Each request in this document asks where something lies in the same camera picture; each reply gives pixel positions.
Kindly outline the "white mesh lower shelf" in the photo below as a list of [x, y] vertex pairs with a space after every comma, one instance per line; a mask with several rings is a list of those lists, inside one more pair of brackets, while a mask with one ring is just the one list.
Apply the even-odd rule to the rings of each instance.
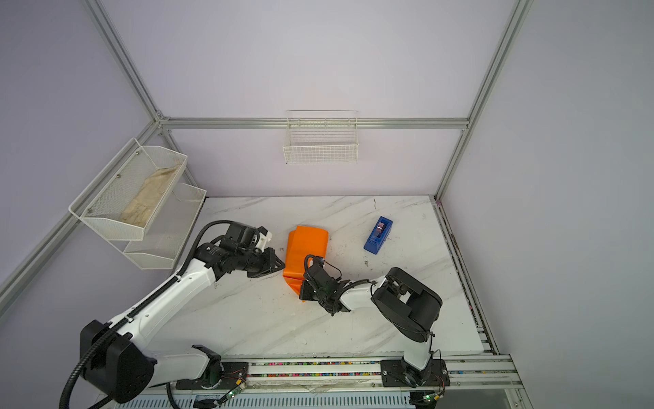
[[145, 238], [129, 242], [123, 254], [141, 270], [173, 269], [205, 197], [204, 189], [179, 182], [163, 203]]

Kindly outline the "blue tape dispenser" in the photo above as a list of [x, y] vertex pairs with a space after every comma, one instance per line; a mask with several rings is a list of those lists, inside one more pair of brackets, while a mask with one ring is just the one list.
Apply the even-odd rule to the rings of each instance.
[[364, 250], [374, 255], [378, 254], [388, 238], [392, 226], [392, 220], [380, 216], [364, 244]]

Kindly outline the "orange wrapping paper sheet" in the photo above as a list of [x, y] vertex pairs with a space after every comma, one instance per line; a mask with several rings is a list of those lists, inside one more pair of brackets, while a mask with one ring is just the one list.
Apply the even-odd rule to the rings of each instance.
[[283, 277], [297, 296], [301, 295], [301, 286], [304, 281], [305, 257], [307, 255], [325, 257], [328, 243], [329, 233], [322, 228], [297, 226], [289, 233]]

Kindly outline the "aluminium front rail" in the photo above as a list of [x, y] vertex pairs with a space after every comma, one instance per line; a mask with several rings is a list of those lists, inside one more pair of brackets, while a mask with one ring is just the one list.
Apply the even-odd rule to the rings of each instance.
[[225, 359], [228, 379], [213, 390], [192, 386], [189, 381], [173, 383], [173, 391], [181, 394], [217, 394], [242, 379], [248, 393], [265, 392], [355, 392], [401, 390], [436, 392], [451, 390], [522, 390], [525, 386], [512, 360], [507, 355], [444, 356], [437, 364], [436, 380], [412, 388], [400, 383], [396, 370], [382, 367], [389, 356], [327, 358], [234, 358]]

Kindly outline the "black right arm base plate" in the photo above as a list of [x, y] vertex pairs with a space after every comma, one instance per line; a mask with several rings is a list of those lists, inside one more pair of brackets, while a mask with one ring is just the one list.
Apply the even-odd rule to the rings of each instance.
[[432, 359], [427, 366], [418, 370], [404, 360], [382, 360], [381, 382], [385, 388], [393, 387], [449, 387], [450, 375], [446, 363], [441, 359]]

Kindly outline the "white mesh shelf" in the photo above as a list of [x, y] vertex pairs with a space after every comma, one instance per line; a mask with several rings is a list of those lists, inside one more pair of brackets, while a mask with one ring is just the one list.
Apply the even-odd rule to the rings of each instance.
[[[121, 223], [120, 215], [156, 170], [180, 166], [145, 228]], [[107, 241], [141, 241], [187, 168], [187, 155], [131, 139], [103, 172], [73, 201], [68, 211]]]
[[179, 182], [163, 203], [145, 238], [129, 242], [123, 254], [141, 270], [173, 269], [205, 197], [204, 189]]

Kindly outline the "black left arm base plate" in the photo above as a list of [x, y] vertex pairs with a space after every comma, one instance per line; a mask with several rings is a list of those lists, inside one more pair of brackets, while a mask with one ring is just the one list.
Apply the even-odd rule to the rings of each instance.
[[250, 364], [245, 361], [222, 361], [211, 364], [198, 379], [184, 379], [175, 383], [177, 390], [231, 390], [245, 383]]

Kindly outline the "white mesh upper shelf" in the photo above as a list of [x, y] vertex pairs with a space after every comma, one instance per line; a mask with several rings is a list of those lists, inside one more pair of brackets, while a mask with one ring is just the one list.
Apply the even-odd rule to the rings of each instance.
[[[145, 228], [121, 223], [120, 215], [156, 170], [180, 166]], [[141, 241], [187, 168], [187, 155], [131, 139], [103, 172], [73, 201], [68, 211], [107, 241]]]

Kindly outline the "beige cloth in shelf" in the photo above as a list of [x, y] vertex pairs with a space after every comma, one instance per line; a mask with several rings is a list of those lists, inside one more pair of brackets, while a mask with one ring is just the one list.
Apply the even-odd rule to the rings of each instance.
[[179, 169], [180, 166], [177, 165], [158, 169], [151, 174], [141, 185], [136, 197], [126, 206], [119, 221], [145, 228]]

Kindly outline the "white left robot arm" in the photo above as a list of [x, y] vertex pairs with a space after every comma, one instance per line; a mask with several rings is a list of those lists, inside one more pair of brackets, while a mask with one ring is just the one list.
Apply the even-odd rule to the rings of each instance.
[[258, 278], [284, 269], [274, 249], [225, 249], [205, 243], [181, 269], [136, 306], [107, 323], [93, 320], [80, 334], [77, 375], [117, 403], [143, 390], [178, 380], [218, 383], [221, 356], [202, 344], [180, 352], [152, 351], [151, 341], [184, 306], [225, 274], [243, 271]]

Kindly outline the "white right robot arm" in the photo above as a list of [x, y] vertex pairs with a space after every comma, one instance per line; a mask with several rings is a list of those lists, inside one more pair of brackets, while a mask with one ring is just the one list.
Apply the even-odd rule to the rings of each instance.
[[403, 269], [393, 267], [374, 281], [348, 281], [329, 275], [323, 264], [314, 263], [305, 269], [300, 298], [317, 302], [330, 315], [376, 308], [405, 337], [401, 360], [405, 371], [423, 374], [431, 366], [432, 326], [444, 302]]

